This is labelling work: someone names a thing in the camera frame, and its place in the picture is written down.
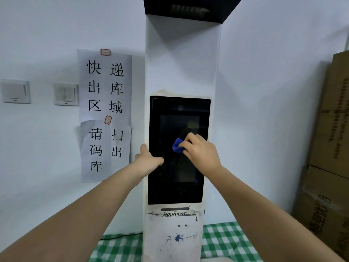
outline black cable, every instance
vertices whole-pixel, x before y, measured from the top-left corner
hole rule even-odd
[[[143,234],[143,233],[124,234],[124,235],[119,235],[119,236],[113,237],[113,238],[102,238],[102,239],[100,239],[100,241],[101,240],[114,240],[114,239],[121,238],[121,237],[124,237],[124,236],[132,236],[132,235],[140,235],[140,234]]]

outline finger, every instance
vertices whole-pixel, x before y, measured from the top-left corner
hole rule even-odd
[[[159,160],[159,165],[162,166],[165,160],[162,157],[156,157],[156,159]]]
[[[178,145],[178,147],[182,147],[186,150],[191,150],[193,148],[193,145],[189,141],[183,141]]]
[[[190,141],[192,144],[199,143],[198,137],[196,137],[195,134],[192,133],[192,132],[189,132],[184,140],[185,141]]]
[[[148,149],[147,149],[146,144],[144,144],[144,143],[142,144],[141,148],[139,148],[139,151],[140,151],[141,153],[149,152]]]
[[[206,141],[201,135],[199,135],[199,134],[196,134],[195,135],[196,137],[198,137],[198,139],[200,140],[200,141]]]
[[[183,151],[183,154],[191,161],[192,157],[190,156],[190,153],[187,150]]]

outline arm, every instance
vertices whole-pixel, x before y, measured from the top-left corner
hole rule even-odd
[[[343,262],[293,217],[225,169],[212,143],[189,133],[179,146],[223,196],[265,262]]]
[[[140,151],[133,163],[6,248],[0,262],[86,262],[129,192],[164,162],[145,144]]]

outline screen bezel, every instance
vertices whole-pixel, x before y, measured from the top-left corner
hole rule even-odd
[[[159,123],[161,115],[199,116],[198,133],[207,140],[211,100],[186,97],[150,97],[149,151],[152,156],[158,152]],[[176,204],[202,202],[204,176],[195,169],[197,182],[159,182],[155,169],[148,178],[148,204]]]

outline white kiosk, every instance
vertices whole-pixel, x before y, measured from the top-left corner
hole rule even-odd
[[[144,0],[145,143],[165,159],[144,181],[144,262],[200,261],[205,178],[172,145],[188,132],[210,140],[221,23],[240,0],[195,1]]]

